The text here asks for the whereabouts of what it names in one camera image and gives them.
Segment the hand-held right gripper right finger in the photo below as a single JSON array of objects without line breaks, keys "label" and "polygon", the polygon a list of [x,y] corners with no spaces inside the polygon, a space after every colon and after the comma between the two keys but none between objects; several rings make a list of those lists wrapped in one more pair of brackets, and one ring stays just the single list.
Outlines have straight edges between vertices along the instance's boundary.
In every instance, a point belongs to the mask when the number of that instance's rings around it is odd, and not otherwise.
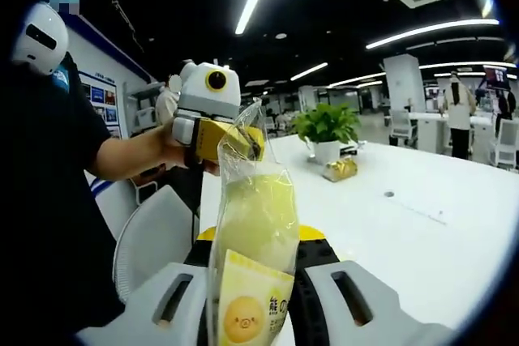
[{"label": "hand-held right gripper right finger", "polygon": [[450,328],[407,314],[397,292],[353,261],[341,261],[325,235],[299,228],[289,316],[297,345],[446,345]]}]

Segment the person's left hand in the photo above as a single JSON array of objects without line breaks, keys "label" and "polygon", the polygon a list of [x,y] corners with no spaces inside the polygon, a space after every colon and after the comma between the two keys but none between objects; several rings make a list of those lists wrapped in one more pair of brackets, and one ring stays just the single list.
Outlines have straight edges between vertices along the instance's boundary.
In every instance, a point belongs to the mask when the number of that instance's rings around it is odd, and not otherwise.
[{"label": "person's left hand", "polygon": [[185,169],[201,168],[204,172],[218,177],[220,175],[218,163],[210,160],[201,160],[197,156],[193,156],[187,146],[181,144],[173,137],[173,124],[174,119],[170,119],[161,128],[162,157],[164,162],[172,163]]}]

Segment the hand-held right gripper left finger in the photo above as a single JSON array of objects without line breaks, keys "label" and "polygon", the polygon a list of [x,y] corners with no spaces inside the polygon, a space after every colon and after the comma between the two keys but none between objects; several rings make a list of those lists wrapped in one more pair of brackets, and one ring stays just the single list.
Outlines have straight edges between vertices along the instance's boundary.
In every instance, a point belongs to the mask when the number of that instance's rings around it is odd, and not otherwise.
[{"label": "hand-held right gripper left finger", "polygon": [[216,229],[201,233],[185,263],[170,263],[128,297],[125,311],[89,327],[82,345],[207,345],[208,259]]}]

